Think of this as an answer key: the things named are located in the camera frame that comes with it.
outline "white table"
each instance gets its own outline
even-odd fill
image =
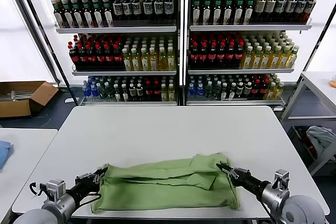
[[[281,121],[301,124],[318,124],[323,121],[336,121],[336,89],[329,85],[329,80],[334,74],[334,72],[302,72],[301,76],[303,79],[282,114]],[[291,116],[295,105],[298,103],[300,96],[305,92],[306,88],[309,88],[334,115]],[[322,152],[320,157],[308,167],[310,174],[314,175],[335,154],[336,142]]]
[[[329,208],[301,158],[267,106],[88,106],[72,110],[13,205],[13,212],[40,208],[43,197],[32,198],[28,185],[59,178],[74,185],[75,177],[110,163],[128,167],[197,153],[223,152],[235,167],[251,170],[260,180],[274,178],[280,168],[290,171],[292,195],[317,200]],[[255,196],[238,188],[241,208],[105,211],[92,214],[89,205],[73,216],[87,218],[255,219],[268,215]]]
[[[10,212],[27,179],[57,130],[0,128],[0,141],[10,142],[12,154],[0,169],[0,222]]]

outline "floor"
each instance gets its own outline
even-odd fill
[[[45,106],[45,108],[33,116],[25,118],[11,118],[11,119],[0,119],[0,125],[2,127],[8,128],[41,128],[41,129],[60,129],[65,119],[67,118],[70,111],[75,107],[73,102],[65,103],[67,98],[71,98],[68,92],[59,91],[53,99]],[[294,115],[305,115],[307,114],[307,107],[309,106],[310,115],[322,115],[328,114],[328,109],[320,103],[320,101],[311,92],[306,92],[303,96],[302,101],[296,106],[293,111]],[[290,129],[291,125],[283,125],[285,130]],[[323,125],[330,127],[336,131],[336,123],[328,123]],[[319,187],[321,193],[323,194],[329,208],[331,210],[330,214],[327,216],[329,223],[336,223],[336,176],[318,176],[313,178]],[[224,222],[220,221],[220,224],[226,223],[236,223],[241,224],[244,222]]]

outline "bottle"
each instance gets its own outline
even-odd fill
[[[221,20],[223,20],[223,25],[228,25],[231,19],[231,12],[232,12],[232,0],[226,0],[225,1],[225,5],[223,8],[223,18]]]
[[[167,87],[165,83],[161,84],[161,101],[167,101]]]
[[[269,79],[266,79],[265,81],[263,81],[260,85],[259,88],[259,97],[262,99],[268,89],[268,85],[269,85]]]
[[[133,69],[135,71],[141,71],[142,68],[141,68],[141,60],[140,60],[139,54],[137,53],[135,48],[132,48],[131,52],[132,52]]]
[[[284,88],[284,83],[283,82],[280,82],[279,83],[279,87],[278,88],[276,88],[275,89],[275,91],[274,91],[274,93],[273,93],[273,96],[272,96],[272,100],[276,100],[276,101],[278,101],[278,100],[280,100],[281,99],[281,95],[282,95],[282,93],[283,93],[283,88]]]
[[[222,11],[222,0],[215,0],[214,13],[213,13],[213,25],[219,25],[220,22],[220,12]]]
[[[66,28],[66,17],[61,9],[60,3],[56,0],[51,0],[51,3],[54,7],[54,16],[58,23],[59,28]]]
[[[251,59],[252,59],[252,50],[253,50],[252,46],[247,47],[246,53],[243,57],[244,60],[242,60],[240,62],[240,68],[241,69],[248,69],[249,68],[250,62],[251,62]]]
[[[159,58],[159,70],[167,71],[168,69],[168,61],[165,55],[164,47],[160,47],[160,58]]]
[[[264,100],[271,100],[275,91],[275,82],[271,82],[270,88],[266,91],[264,95]]]
[[[94,52],[93,47],[90,46],[90,44],[86,45],[86,53],[88,56],[88,60],[91,66],[94,66],[97,64],[97,56]]]
[[[164,1],[164,13],[167,19],[174,17],[174,2],[172,0]]]
[[[203,11],[203,26],[209,24],[209,19],[210,19],[210,2],[211,0],[204,0],[204,5],[202,7]]]
[[[244,97],[249,97],[251,90],[252,90],[252,82],[249,81],[245,84],[245,87],[243,90]]]
[[[212,88],[212,95],[211,95],[211,100],[213,101],[217,101],[219,99],[219,96],[220,96],[220,90],[221,90],[221,85],[222,85],[222,82],[221,81],[216,81],[215,82],[215,85],[213,86]]]
[[[141,5],[139,0],[132,1],[132,11],[133,11],[133,18],[135,20],[141,19],[142,12],[141,12]]]
[[[299,48],[300,48],[299,46],[293,47],[292,53],[286,62],[285,68],[293,68],[296,58],[298,57],[297,53],[298,53]]]
[[[294,22],[300,22],[300,17],[305,9],[306,4],[307,0],[298,0],[293,12],[293,18],[295,19]]]
[[[150,53],[150,66],[151,66],[151,71],[157,71],[157,65],[158,65],[158,59],[156,57],[156,53],[155,53],[155,48],[151,47],[149,49],[149,53]]]
[[[143,10],[146,20],[151,20],[153,17],[153,2],[151,0],[145,0],[143,2]]]
[[[127,85],[123,83],[121,85],[122,88],[122,98],[125,102],[129,102],[129,96],[128,96],[128,91],[127,91]]]
[[[103,4],[104,4],[104,14],[105,14],[105,19],[107,22],[107,26],[108,27],[113,27],[113,10],[111,8],[110,5],[110,0],[103,0]]]
[[[132,3],[130,0],[124,0],[122,2],[123,12],[125,15],[125,20],[132,19],[133,16],[133,9],[132,9]]]
[[[193,26],[197,26],[199,21],[199,12],[200,12],[200,0],[194,0],[192,5],[193,12]]]
[[[252,17],[255,19],[255,22],[261,22],[262,14],[264,12],[264,8],[266,5],[266,0],[256,0],[254,6],[254,12],[252,13]]]
[[[254,3],[254,0],[247,0],[247,4],[243,11],[243,25],[250,24],[251,15],[253,12],[253,3]]]
[[[142,62],[142,69],[143,71],[150,71],[149,66],[149,55],[145,48],[141,48],[141,62]]]
[[[168,47],[167,59],[168,59],[168,70],[169,71],[176,70],[173,47]]]
[[[188,99],[189,98],[194,98],[195,97],[195,88],[193,83],[189,83],[188,87]]]
[[[212,82],[208,81],[208,84],[206,85],[204,89],[204,98],[206,100],[210,100],[212,95]]]
[[[281,68],[281,69],[285,68],[286,62],[289,57],[289,50],[290,50],[290,46],[285,46],[275,68]]]
[[[86,98],[86,101],[87,102],[92,101],[92,94],[91,94],[90,88],[87,85],[82,85],[82,90],[83,90],[84,96]]]
[[[73,6],[73,11],[74,11],[74,17],[76,20],[76,27],[83,28],[84,27],[84,14],[79,8],[78,0],[71,0],[72,6]]]
[[[154,82],[154,101],[161,100],[161,86],[158,81]]]
[[[124,64],[125,64],[126,71],[133,71],[134,68],[132,64],[132,59],[127,49],[126,48],[122,49],[122,53],[124,57]]]
[[[276,67],[279,61],[280,52],[281,52],[281,46],[276,46],[274,53],[271,55],[270,59],[268,60],[267,68],[274,69]]]
[[[198,54],[199,64],[200,64],[201,66],[204,66],[204,65],[205,65],[205,62],[206,62],[206,56],[207,56],[206,43],[203,42],[203,43],[202,43],[201,50],[200,50],[200,53]]]
[[[236,97],[241,98],[243,96],[244,84],[240,82],[236,89]]]
[[[233,17],[233,24],[240,25],[241,14],[243,13],[243,2],[244,0],[237,0],[237,3],[234,8],[234,17]]]
[[[221,42],[217,51],[216,61],[218,67],[224,67],[224,59],[225,59],[225,44]]]
[[[155,19],[163,18],[163,2],[162,0],[155,0],[154,2],[154,11],[155,11]]]
[[[93,102],[100,101],[100,96],[99,96],[98,89],[97,89],[96,85],[94,85],[94,84],[91,84],[91,93],[92,93],[92,101]]]
[[[231,84],[231,88],[230,88],[230,91],[229,91],[229,100],[232,100],[236,94],[236,86],[237,84],[235,82],[233,82]]]
[[[105,92],[105,87],[101,85],[100,82],[97,83],[97,90],[100,96],[100,100],[105,101],[107,97],[106,92]]]
[[[141,85],[141,83],[138,83],[138,85],[136,86],[136,94],[138,95],[138,101],[139,102],[143,102],[144,101],[144,96],[143,96],[143,87]]]
[[[99,65],[104,66],[106,64],[105,52],[99,44],[96,44],[96,56]]]
[[[233,67],[239,68],[240,61],[243,58],[244,52],[244,42],[241,40],[235,49],[234,59],[233,59]]]
[[[297,0],[287,0],[285,11],[282,15],[284,22],[289,23],[291,21],[292,13],[294,12],[297,2]]]
[[[121,20],[122,15],[124,14],[122,3],[120,2],[120,0],[114,0],[112,6],[114,11],[114,19]]]
[[[225,53],[225,66],[231,67],[234,55],[234,40],[232,39]]]
[[[313,11],[316,4],[316,0],[307,0],[306,6],[301,14],[301,22],[307,23],[311,12]]]
[[[266,0],[264,8],[264,22],[270,23],[275,8],[276,0]]]
[[[74,9],[70,8],[68,0],[62,0],[62,4],[64,7],[64,15],[67,20],[67,27],[75,28],[75,17],[73,15]]]
[[[209,54],[208,54],[208,64],[209,64],[209,66],[214,65],[215,59],[216,59],[216,43],[213,42],[211,44],[211,48],[210,48]]]
[[[251,96],[253,98],[256,98],[258,96],[259,84],[260,84],[260,80],[257,79],[252,85]]]
[[[174,90],[174,84],[172,83],[170,83],[168,87],[168,97],[170,102],[175,101],[175,90]]]
[[[190,65],[193,65],[193,66],[197,65],[197,62],[198,62],[197,43],[193,43],[193,47],[190,53],[190,59],[191,59]]]
[[[198,101],[202,101],[204,99],[204,89],[202,83],[198,84],[196,97]]]
[[[129,90],[130,90],[130,97],[129,97],[130,102],[136,102],[137,101],[137,95],[136,95],[137,91],[133,83],[130,84]]]
[[[105,15],[104,10],[99,4],[99,0],[92,0],[94,6],[94,14],[98,27],[104,27]]]
[[[270,57],[270,52],[271,52],[271,47],[266,46],[265,50],[264,50],[264,54],[261,56],[261,59],[260,59],[260,63],[259,63],[259,66],[258,66],[259,69],[266,69],[267,62],[268,62],[269,57]]]
[[[262,51],[262,47],[257,46],[256,49],[255,49],[255,54],[251,58],[251,63],[250,63],[249,68],[251,68],[251,69],[257,69],[258,68],[259,63],[260,63],[261,51]]]
[[[220,94],[221,94],[220,95],[220,100],[221,101],[226,100],[226,94],[227,94],[227,83],[226,82],[222,83],[222,90],[221,90]]]

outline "bottle label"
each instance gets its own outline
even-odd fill
[[[82,17],[80,16],[80,13],[75,12],[75,13],[74,13],[74,16],[75,16],[75,19],[76,19],[76,21],[77,21],[77,25],[78,25],[78,27],[79,27],[79,28],[83,28],[84,25],[83,25],[83,20],[82,20]]]
[[[122,62],[122,56],[115,56],[114,59],[116,62]]]
[[[222,55],[217,54],[217,59],[218,59],[218,60],[223,60],[224,57],[225,57],[225,54],[222,54]]]
[[[66,17],[66,19],[68,21],[68,24],[69,24],[70,28],[74,28],[75,27],[75,23],[74,23],[74,21],[72,19],[71,13],[64,13],[64,15],[65,15],[65,17]]]
[[[234,25],[239,25],[241,14],[243,13],[242,9],[236,9],[235,19],[233,21]]]
[[[282,95],[282,91],[278,91],[274,97],[274,100],[280,100],[281,95]]]
[[[104,26],[103,19],[101,18],[100,12],[95,12],[95,17],[96,17],[98,27],[103,27]]]
[[[288,57],[282,57],[279,68],[285,68]]]
[[[221,99],[222,101],[224,101],[225,98],[226,98],[226,92],[223,92],[223,93],[220,95],[220,99]]]
[[[254,61],[253,61],[252,68],[253,69],[258,68],[259,62],[260,62],[260,57],[255,58]]]
[[[270,68],[275,68],[276,64],[278,63],[278,60],[279,60],[279,57],[274,57]]]
[[[243,57],[243,54],[235,54],[235,59],[236,60],[241,60]]]
[[[295,6],[294,12],[295,13],[302,13],[305,9],[306,1],[298,1],[298,3]]]
[[[250,65],[250,61],[251,61],[251,57],[245,58],[243,69],[248,69],[248,66]]]
[[[167,94],[166,93],[161,93],[161,98],[163,102],[167,101]]]
[[[98,56],[97,59],[99,62],[105,62],[105,56]]]
[[[214,60],[216,58],[216,54],[209,54],[208,58],[209,60]]]
[[[89,62],[96,62],[97,61],[96,56],[89,56],[88,59],[89,59]]]
[[[190,58],[191,58],[192,60],[197,60],[197,59],[198,59],[198,55],[197,55],[197,54],[191,54],[191,55],[190,55]]]
[[[293,65],[294,65],[295,60],[296,60],[296,57],[291,57],[290,60],[287,63],[286,68],[292,68]]]
[[[105,12],[105,17],[106,17],[108,26],[112,27],[113,26],[112,13],[110,11],[106,11]]]
[[[286,1],[277,0],[275,7],[274,7],[274,12],[282,13],[285,9],[285,5],[286,5]]]
[[[175,100],[175,93],[169,93],[169,101],[173,102]]]
[[[122,4],[113,4],[113,10],[114,10],[114,14],[116,14],[117,16],[120,16],[123,14],[123,7]]]
[[[266,1],[257,0],[256,5],[254,7],[254,11],[257,12],[257,13],[262,13],[264,11],[264,8],[265,8],[265,3],[266,3]]]
[[[248,25],[250,23],[252,12],[253,12],[252,8],[246,9],[244,17],[244,25]]]
[[[113,56],[106,56],[105,58],[106,58],[107,62],[113,62],[114,57]]]
[[[307,1],[306,7],[304,8],[305,13],[311,13],[316,4],[316,1]]]
[[[154,2],[155,14],[163,14],[163,2]]]
[[[132,62],[133,62],[134,70],[135,70],[135,71],[138,71],[138,70],[139,70],[139,63],[138,63],[138,60],[132,60]]]
[[[251,93],[251,88],[247,88],[247,87],[245,87],[243,93],[244,93],[245,95],[249,95],[249,94]]]
[[[259,89],[260,94],[265,94],[267,89]]]
[[[115,99],[117,102],[120,102],[120,95],[119,94],[115,94]]]
[[[151,15],[153,14],[153,3],[147,3],[147,2],[143,2],[143,8],[144,8],[144,12],[146,15]]]
[[[225,59],[232,60],[233,59],[233,54],[226,54]]]
[[[129,60],[124,60],[126,71],[131,71],[131,63]]]
[[[224,20],[223,20],[223,25],[228,25],[231,17],[231,9],[226,9],[224,11]]]
[[[156,71],[156,60],[151,60],[151,70]]]
[[[59,13],[54,13],[56,21],[60,28],[64,28],[64,21],[62,19],[62,16]]]
[[[268,57],[264,57],[260,64],[260,69],[265,69],[268,62]]]
[[[122,3],[124,14],[131,15],[132,14],[132,6],[131,3]]]
[[[194,9],[193,11],[193,26],[197,26],[198,25],[198,21],[199,21],[199,9]]]
[[[148,71],[148,61],[147,59],[142,59],[143,71]]]
[[[166,13],[167,15],[174,13],[173,2],[164,2],[164,13]]]
[[[91,13],[85,12],[84,16],[85,16],[86,22],[88,23],[88,26],[90,28],[92,28],[93,27],[93,21],[92,21]]]
[[[136,89],[137,91],[137,94],[138,94],[138,96],[143,96],[143,89]]]
[[[87,56],[81,56],[80,57],[80,61],[81,62],[88,62],[89,61],[89,57],[87,57]]]
[[[294,11],[296,3],[297,3],[297,1],[291,1],[291,0],[287,1],[285,12],[286,13],[292,13]]]
[[[230,92],[230,94],[229,94],[229,100],[232,100],[234,96],[235,96],[235,92]]]
[[[124,97],[124,101],[128,102],[128,94],[124,93],[124,94],[122,94],[122,96]]]
[[[140,2],[132,3],[133,14],[140,15],[141,14],[141,7]]]
[[[174,70],[174,59],[173,58],[168,58],[168,69],[169,71]]]
[[[206,60],[206,54],[198,55],[198,57],[199,57],[200,60]]]
[[[220,11],[221,9],[215,9],[214,11],[214,25],[219,24]]]
[[[275,1],[266,1],[264,12],[272,13],[274,10],[275,3],[276,3]]]
[[[205,9],[203,12],[203,25],[208,25],[210,17],[210,9]]]
[[[269,100],[269,99],[273,96],[273,93],[274,93],[274,92],[269,91],[268,94],[267,94],[266,99]]]
[[[73,63],[76,63],[79,61],[79,57],[78,56],[71,57],[71,60],[73,61]]]

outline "yellow bottle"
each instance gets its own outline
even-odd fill
[[[298,53],[298,50],[299,50],[299,46],[294,46],[293,50],[292,50],[292,53],[291,55],[289,56],[287,62],[286,62],[286,65],[285,65],[285,68],[292,68],[295,61],[296,61],[296,58],[298,57],[297,56],[297,53]]]
[[[174,84],[172,83],[169,84],[168,97],[170,102],[175,101],[175,90],[174,90]]]
[[[176,70],[175,57],[173,47],[168,47],[168,70]]]
[[[264,100],[272,100],[272,96],[274,94],[275,91],[275,82],[271,82],[271,85],[269,87],[269,89],[266,91],[266,93],[264,94],[263,99]]]
[[[267,68],[272,68],[272,69],[275,68],[275,66],[277,65],[279,61],[280,52],[281,52],[281,47],[276,46],[274,53],[271,55],[271,57],[268,60],[268,63],[266,65]]]
[[[131,49],[132,52],[132,63],[133,63],[133,68],[135,71],[141,71],[141,60],[138,55],[138,52],[136,51],[136,48]]]
[[[284,88],[284,83],[283,82],[280,82],[279,83],[279,87],[278,88],[276,88],[276,90],[274,91],[274,93],[273,93],[273,96],[272,96],[272,100],[280,100],[280,98],[281,98],[281,95],[282,95],[282,93],[283,93],[283,88]]]
[[[123,58],[124,58],[124,64],[126,71],[133,71],[133,64],[132,64],[132,58],[130,54],[127,51],[127,48],[124,48],[122,50]]]
[[[146,48],[141,48],[141,63],[143,71],[150,70],[151,67],[150,67],[149,55],[147,53]]]
[[[160,71],[167,71],[168,69],[168,61],[164,53],[164,47],[160,47],[159,69]]]
[[[251,69],[257,69],[260,62],[262,46],[255,47],[255,53],[251,58],[250,66]]]
[[[161,84],[161,101],[167,101],[167,87],[165,83]]]
[[[290,46],[285,46],[275,68],[281,68],[281,69],[285,68],[289,56],[289,50]]]
[[[156,57],[155,48],[151,47],[149,49],[150,54],[150,65],[151,65],[151,71],[157,71],[158,70],[158,59]]]
[[[268,62],[269,57],[270,57],[270,53],[271,53],[271,47],[266,46],[265,50],[264,50],[264,53],[263,53],[263,55],[260,59],[260,63],[259,63],[259,66],[258,66],[259,69],[265,69],[266,68],[267,62]]]
[[[242,69],[248,69],[250,62],[251,62],[251,58],[252,58],[252,50],[253,50],[252,46],[247,47],[247,52],[246,52],[246,56],[245,56]]]
[[[244,53],[243,53],[243,57],[240,60],[240,64],[239,64],[239,68],[243,68],[244,67],[244,62],[245,62],[245,58],[246,58],[246,52],[247,52],[247,48],[251,46],[250,42],[245,43],[245,48],[244,48]]]

